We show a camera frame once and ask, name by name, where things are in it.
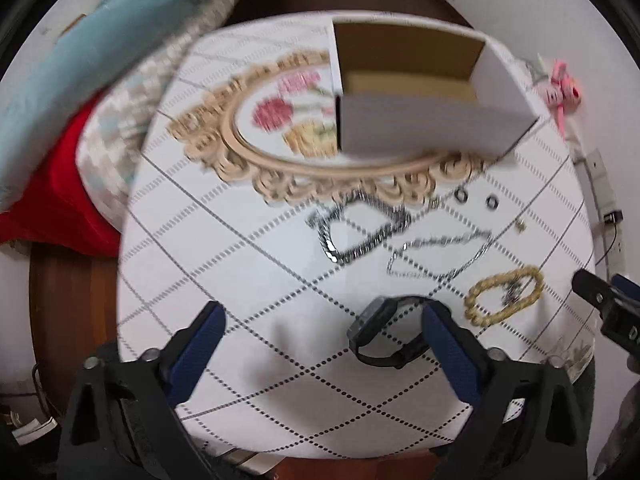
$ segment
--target wooden floor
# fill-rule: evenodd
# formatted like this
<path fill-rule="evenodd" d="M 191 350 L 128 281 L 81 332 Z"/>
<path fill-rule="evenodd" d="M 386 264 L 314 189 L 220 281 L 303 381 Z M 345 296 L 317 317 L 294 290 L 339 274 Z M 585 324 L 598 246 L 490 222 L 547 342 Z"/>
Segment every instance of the wooden floor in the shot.
<path fill-rule="evenodd" d="M 365 9 L 405 12 L 467 25 L 444 0 L 241 0 L 228 23 L 287 12 Z M 35 244 L 31 255 L 31 327 L 42 383 L 63 411 L 76 370 L 101 343 L 116 335 L 116 260 L 91 258 L 65 248 Z M 276 472 L 294 478 L 427 478 L 433 457 L 379 461 L 287 459 Z"/>

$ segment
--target small earring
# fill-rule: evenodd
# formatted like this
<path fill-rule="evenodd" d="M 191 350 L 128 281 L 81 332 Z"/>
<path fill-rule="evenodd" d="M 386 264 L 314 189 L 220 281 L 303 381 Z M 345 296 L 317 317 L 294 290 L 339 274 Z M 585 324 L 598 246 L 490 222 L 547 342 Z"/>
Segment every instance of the small earring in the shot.
<path fill-rule="evenodd" d="M 456 190 L 453 192 L 453 196 L 459 204 L 465 204 L 466 201 L 469 200 L 469 193 L 462 186 L 456 188 Z"/>
<path fill-rule="evenodd" d="M 513 226 L 516 228 L 516 231 L 518 232 L 518 234 L 524 232 L 524 229 L 527 228 L 527 225 L 524 223 L 524 220 L 520 217 L 516 218 L 516 221 L 513 224 Z"/>
<path fill-rule="evenodd" d="M 491 194 L 486 198 L 486 206 L 491 211 L 495 211 L 496 209 L 498 209 L 498 204 L 498 197 L 494 194 Z"/>

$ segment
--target pink flower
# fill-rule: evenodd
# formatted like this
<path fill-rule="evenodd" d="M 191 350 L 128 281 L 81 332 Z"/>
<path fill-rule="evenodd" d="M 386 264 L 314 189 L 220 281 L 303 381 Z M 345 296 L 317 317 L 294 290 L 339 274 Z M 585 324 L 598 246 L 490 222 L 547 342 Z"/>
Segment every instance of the pink flower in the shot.
<path fill-rule="evenodd" d="M 293 117 L 293 105 L 282 97 L 271 97 L 258 103 L 254 110 L 254 126 L 268 132 L 277 130 Z"/>
<path fill-rule="evenodd" d="M 305 92 L 316 86 L 319 81 L 320 74 L 316 70 L 288 74 L 278 80 L 278 92 L 281 94 Z"/>

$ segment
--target white cardboard box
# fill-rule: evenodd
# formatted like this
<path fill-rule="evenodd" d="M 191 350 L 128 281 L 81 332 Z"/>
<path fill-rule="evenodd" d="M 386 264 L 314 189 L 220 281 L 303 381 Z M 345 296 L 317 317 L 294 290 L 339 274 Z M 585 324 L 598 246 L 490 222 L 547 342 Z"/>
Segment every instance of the white cardboard box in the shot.
<path fill-rule="evenodd" d="M 538 116 L 489 43 L 431 27 L 330 26 L 338 146 L 352 156 L 499 156 Z"/>

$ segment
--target pillow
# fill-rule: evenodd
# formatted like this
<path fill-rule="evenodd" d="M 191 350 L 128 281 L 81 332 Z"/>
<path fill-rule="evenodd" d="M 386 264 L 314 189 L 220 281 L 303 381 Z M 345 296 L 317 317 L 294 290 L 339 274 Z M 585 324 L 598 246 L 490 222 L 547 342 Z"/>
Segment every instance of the pillow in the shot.
<path fill-rule="evenodd" d="M 133 182 L 140 149 L 166 86 L 188 48 L 218 28 L 238 0 L 209 0 L 181 33 L 130 70 L 104 96 L 78 145 L 76 165 L 87 194 L 118 231 Z"/>
<path fill-rule="evenodd" d="M 95 210 L 74 164 L 80 133 L 97 102 L 96 96 L 80 108 L 31 176 L 21 199 L 0 214 L 0 243 L 20 239 L 91 256 L 118 255 L 120 234 Z"/>
<path fill-rule="evenodd" d="M 203 0 L 105 0 L 53 47 L 0 114 L 0 212 L 17 200 L 67 120 L 159 45 Z"/>

